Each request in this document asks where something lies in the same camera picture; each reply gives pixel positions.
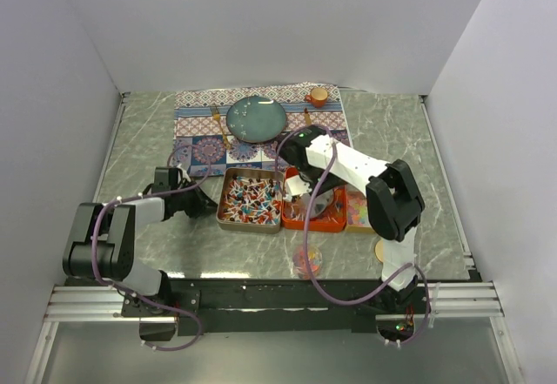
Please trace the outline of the orange tray of candies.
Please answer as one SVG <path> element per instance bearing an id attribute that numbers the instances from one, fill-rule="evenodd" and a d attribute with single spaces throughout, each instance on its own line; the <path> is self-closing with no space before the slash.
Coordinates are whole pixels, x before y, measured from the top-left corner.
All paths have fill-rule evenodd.
<path id="1" fill-rule="evenodd" d="M 311 219 L 309 230 L 314 232 L 341 232 L 346 226 L 346 188 L 336 187 L 334 201 L 315 219 Z M 282 224 L 286 229 L 303 230 L 306 216 L 305 202 L 308 199 L 296 198 L 282 203 Z"/>

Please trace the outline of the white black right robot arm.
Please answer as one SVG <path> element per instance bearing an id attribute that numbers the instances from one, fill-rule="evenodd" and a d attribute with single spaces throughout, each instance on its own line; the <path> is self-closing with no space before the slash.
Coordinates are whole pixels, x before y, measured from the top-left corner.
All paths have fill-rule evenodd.
<path id="1" fill-rule="evenodd" d="M 309 280 L 317 292 L 335 305 L 349 307 L 381 295 L 387 311 L 400 313 L 412 301 L 408 287 L 426 275 L 415 262 L 414 243 L 425 201 L 408 163 L 373 158 L 339 142 L 323 125 L 309 125 L 278 137 L 278 158 L 297 169 L 299 175 L 284 181 L 285 199 L 305 200 L 302 256 L 309 261 L 309 222 L 316 200 L 335 187 L 350 185 L 366 196 L 372 229 L 383 243 L 380 285 L 355 300 L 340 300 L 319 284 L 313 272 Z"/>

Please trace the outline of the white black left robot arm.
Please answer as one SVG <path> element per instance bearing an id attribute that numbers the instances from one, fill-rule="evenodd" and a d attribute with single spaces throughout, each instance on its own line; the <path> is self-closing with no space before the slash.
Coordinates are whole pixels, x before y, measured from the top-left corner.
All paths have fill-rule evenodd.
<path id="1" fill-rule="evenodd" d="M 64 273 L 141 294 L 146 310 L 164 315 L 173 304 L 170 280 L 167 273 L 139 261 L 136 236 L 147 225 L 166 221 L 179 212 L 196 219 L 216 209 L 217 203 L 182 169 L 159 166 L 153 182 L 133 199 L 78 206 L 64 249 Z"/>

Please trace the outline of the clear plastic jar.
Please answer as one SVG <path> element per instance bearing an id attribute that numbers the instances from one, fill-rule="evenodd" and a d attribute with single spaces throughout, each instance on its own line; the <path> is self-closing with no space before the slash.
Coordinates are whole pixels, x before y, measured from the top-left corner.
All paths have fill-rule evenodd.
<path id="1" fill-rule="evenodd" d="M 310 279 L 309 273 L 317 277 L 323 265 L 322 252 L 316 246 L 298 246 L 292 255 L 292 272 L 301 280 Z"/>

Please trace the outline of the brown tin of lollipops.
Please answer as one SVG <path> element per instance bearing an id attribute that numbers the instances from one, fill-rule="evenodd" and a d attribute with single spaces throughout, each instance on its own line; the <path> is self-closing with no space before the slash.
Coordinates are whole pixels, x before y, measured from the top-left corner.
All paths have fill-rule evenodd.
<path id="1" fill-rule="evenodd" d="M 275 234 L 282 224 L 284 175 L 258 168 L 228 168 L 216 220 L 225 231 Z"/>

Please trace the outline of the silver metal scoop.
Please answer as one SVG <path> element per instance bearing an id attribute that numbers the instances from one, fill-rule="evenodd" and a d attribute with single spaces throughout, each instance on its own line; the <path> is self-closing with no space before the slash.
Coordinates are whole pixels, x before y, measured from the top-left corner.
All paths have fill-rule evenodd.
<path id="1" fill-rule="evenodd" d="M 334 190 L 321 193 L 313 202 L 311 218 L 318 218 L 327 207 L 334 201 Z"/>

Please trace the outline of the gold tin of star candies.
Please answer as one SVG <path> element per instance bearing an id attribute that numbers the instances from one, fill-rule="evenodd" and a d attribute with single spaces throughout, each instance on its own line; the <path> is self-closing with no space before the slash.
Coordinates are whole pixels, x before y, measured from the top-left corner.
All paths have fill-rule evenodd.
<path id="1" fill-rule="evenodd" d="M 375 233 L 367 213 L 366 196 L 359 191 L 349 189 L 346 192 L 346 228 L 347 232 Z"/>

